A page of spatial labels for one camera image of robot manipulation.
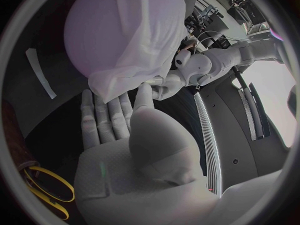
white tape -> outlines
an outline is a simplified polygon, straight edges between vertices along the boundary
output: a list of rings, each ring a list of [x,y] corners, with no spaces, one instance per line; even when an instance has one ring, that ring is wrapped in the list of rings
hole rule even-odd
[[[46,92],[48,93],[48,95],[50,96],[50,98],[54,99],[57,95],[51,89],[51,87],[49,85],[49,82],[47,81],[47,79],[45,78],[45,76],[43,74],[43,71],[42,71],[40,63],[39,63],[37,50],[34,49],[34,48],[29,48],[26,51],[26,56],[28,58],[28,61],[29,61],[30,65],[31,65],[31,67],[32,67],[35,75],[37,76],[38,80],[40,81],[41,85],[46,90]]]

white robotic arm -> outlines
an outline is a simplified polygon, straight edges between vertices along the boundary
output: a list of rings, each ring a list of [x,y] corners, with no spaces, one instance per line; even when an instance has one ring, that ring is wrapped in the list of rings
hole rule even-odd
[[[166,78],[155,77],[147,82],[153,86],[153,98],[164,100],[182,87],[207,85],[227,74],[234,66],[247,66],[266,59],[283,62],[274,38],[239,41],[227,49],[213,48],[194,55],[183,49],[175,57],[178,70],[171,70]]]

white glove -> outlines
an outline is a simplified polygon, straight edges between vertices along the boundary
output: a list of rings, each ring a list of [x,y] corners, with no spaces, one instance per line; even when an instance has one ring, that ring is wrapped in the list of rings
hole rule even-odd
[[[85,150],[99,144],[130,136],[130,118],[133,113],[127,92],[107,104],[90,90],[84,90],[81,103],[81,129]]]
[[[179,70],[170,70],[166,78],[162,78],[160,85],[152,86],[152,97],[155,100],[164,100],[174,96],[186,85],[186,80]]]

yellow cable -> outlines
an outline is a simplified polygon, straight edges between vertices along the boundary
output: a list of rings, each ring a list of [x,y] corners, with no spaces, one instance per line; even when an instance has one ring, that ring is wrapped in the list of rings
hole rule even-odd
[[[58,204],[55,201],[51,201],[49,197],[47,197],[45,194],[41,193],[40,191],[36,190],[35,188],[30,187],[28,185],[27,185],[27,187],[33,194],[38,196],[40,199],[44,200],[46,203],[50,204],[54,208],[56,208],[56,209],[60,210],[62,213],[64,213],[65,218],[62,218],[62,220],[67,220],[69,218],[69,213],[63,206],[61,206],[60,204]]]
[[[59,180],[60,182],[62,182],[64,185],[66,185],[72,192],[72,198],[70,200],[62,200],[62,199],[59,199],[58,197],[55,197],[51,194],[49,194],[48,192],[46,192],[45,190],[43,190],[32,178],[31,176],[29,176],[29,174],[27,173],[26,169],[24,169],[24,172],[26,174],[26,177],[34,183],[35,186],[37,186],[40,190],[42,190],[45,194],[47,194],[48,196],[58,200],[58,201],[61,201],[61,202],[65,202],[65,203],[69,203],[69,202],[72,202],[74,199],[75,199],[75,193],[74,193],[74,188],[73,186],[68,183],[65,179],[63,179],[62,177],[58,176],[57,174],[55,174],[54,172],[52,171],[49,171],[45,168],[42,168],[42,167],[39,167],[39,166],[30,166],[28,167],[30,170],[33,170],[33,171],[40,171],[42,173],[45,173],[45,174],[48,174],[50,175],[51,177],[53,178],[56,178],[57,180]]]

white cloth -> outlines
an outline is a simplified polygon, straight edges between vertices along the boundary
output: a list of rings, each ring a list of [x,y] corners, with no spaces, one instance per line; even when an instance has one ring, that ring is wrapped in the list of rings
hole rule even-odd
[[[181,40],[184,0],[76,0],[64,42],[73,65],[105,103],[166,77]]]

